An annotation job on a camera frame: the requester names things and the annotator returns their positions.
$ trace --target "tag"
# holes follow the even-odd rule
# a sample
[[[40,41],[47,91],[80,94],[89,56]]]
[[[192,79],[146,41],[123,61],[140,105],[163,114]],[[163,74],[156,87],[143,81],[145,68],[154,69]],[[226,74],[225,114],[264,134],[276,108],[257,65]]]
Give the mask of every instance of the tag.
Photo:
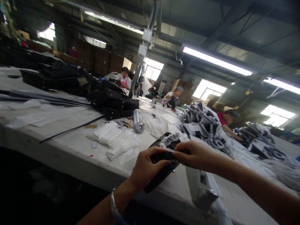
[[[89,125],[86,125],[84,128],[95,129],[95,128],[97,128],[97,124],[89,124]]]

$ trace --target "electrical box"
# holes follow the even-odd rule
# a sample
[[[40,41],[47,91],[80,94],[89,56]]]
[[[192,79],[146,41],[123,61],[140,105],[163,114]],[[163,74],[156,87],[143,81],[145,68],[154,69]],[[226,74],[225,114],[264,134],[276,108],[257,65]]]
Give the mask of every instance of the electrical box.
[[[139,56],[143,56],[146,57],[147,54],[147,47],[146,45],[140,45],[140,47],[138,48],[138,52]]]
[[[143,39],[144,41],[150,42],[151,37],[152,37],[152,31],[145,29],[145,30],[144,30],[144,33],[143,33],[142,39]]]

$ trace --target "ceiling light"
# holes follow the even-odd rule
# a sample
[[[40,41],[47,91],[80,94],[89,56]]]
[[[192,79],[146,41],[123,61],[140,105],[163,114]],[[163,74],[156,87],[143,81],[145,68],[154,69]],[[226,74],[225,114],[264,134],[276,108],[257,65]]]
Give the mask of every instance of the ceiling light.
[[[264,80],[264,82],[273,84],[273,85],[275,85],[277,87],[286,89],[286,90],[294,92],[296,94],[300,94],[300,88],[294,87],[294,86],[292,86],[290,84],[287,84],[287,83],[284,83],[282,81],[279,81],[279,80],[272,79],[272,78],[268,77],[268,79]]]
[[[234,72],[240,73],[240,74],[245,75],[245,76],[250,76],[253,73],[251,71],[245,70],[245,69],[240,68],[238,66],[235,66],[233,64],[230,64],[230,63],[224,62],[220,59],[209,56],[207,54],[204,54],[204,53],[198,52],[196,50],[193,50],[189,47],[184,47],[183,52],[185,52],[187,54],[190,54],[190,55],[193,55],[193,56],[196,56],[200,59],[206,60],[206,61],[208,61],[210,63],[213,63],[213,64],[216,64],[218,66],[224,67],[226,69],[232,70]]]
[[[139,34],[143,34],[144,33],[143,31],[140,31],[138,29],[133,28],[132,26],[127,25],[123,21],[117,20],[117,19],[115,19],[113,17],[110,17],[110,16],[107,16],[105,14],[101,14],[101,13],[95,14],[95,13],[89,12],[89,11],[84,11],[84,13],[87,14],[87,15],[96,17],[96,18],[98,18],[100,20],[106,21],[108,23],[112,23],[112,24],[117,25],[119,27],[125,28],[127,30],[134,31],[136,33],[139,33]]]

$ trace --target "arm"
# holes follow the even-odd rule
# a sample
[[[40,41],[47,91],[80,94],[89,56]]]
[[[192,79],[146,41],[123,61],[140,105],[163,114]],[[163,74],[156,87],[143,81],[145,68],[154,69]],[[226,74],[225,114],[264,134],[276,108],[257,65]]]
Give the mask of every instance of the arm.
[[[121,83],[121,86],[124,87],[124,88],[126,88],[127,90],[130,90],[130,87],[128,87],[127,85],[125,85],[123,83]]]
[[[221,125],[224,130],[231,134],[231,136],[235,139],[242,141],[243,139],[237,136],[226,124]]]
[[[160,152],[167,152],[167,150],[160,147],[151,147],[138,154],[132,174],[114,192],[115,204],[120,214],[123,214],[130,199],[147,186],[162,168],[171,163],[171,161],[161,160],[153,164],[150,156]],[[111,195],[108,195],[77,224],[114,224],[115,220],[111,212],[110,197]]]
[[[300,223],[300,198],[249,168],[196,141],[178,144],[173,154],[182,163],[215,173],[236,183],[279,224]]]

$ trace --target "hand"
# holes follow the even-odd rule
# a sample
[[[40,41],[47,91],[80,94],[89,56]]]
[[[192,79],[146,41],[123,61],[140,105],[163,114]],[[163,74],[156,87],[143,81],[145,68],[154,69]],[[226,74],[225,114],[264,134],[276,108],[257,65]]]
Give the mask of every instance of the hand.
[[[171,161],[168,160],[160,160],[156,164],[153,164],[150,160],[151,155],[167,151],[164,148],[154,146],[138,154],[134,170],[128,178],[128,182],[136,192],[146,187],[162,168],[171,164]]]
[[[182,164],[187,164],[211,173],[215,171],[222,160],[228,159],[199,141],[179,143],[173,155],[179,159]]]
[[[241,137],[237,136],[235,133],[232,133],[231,136],[239,141],[243,140]]]

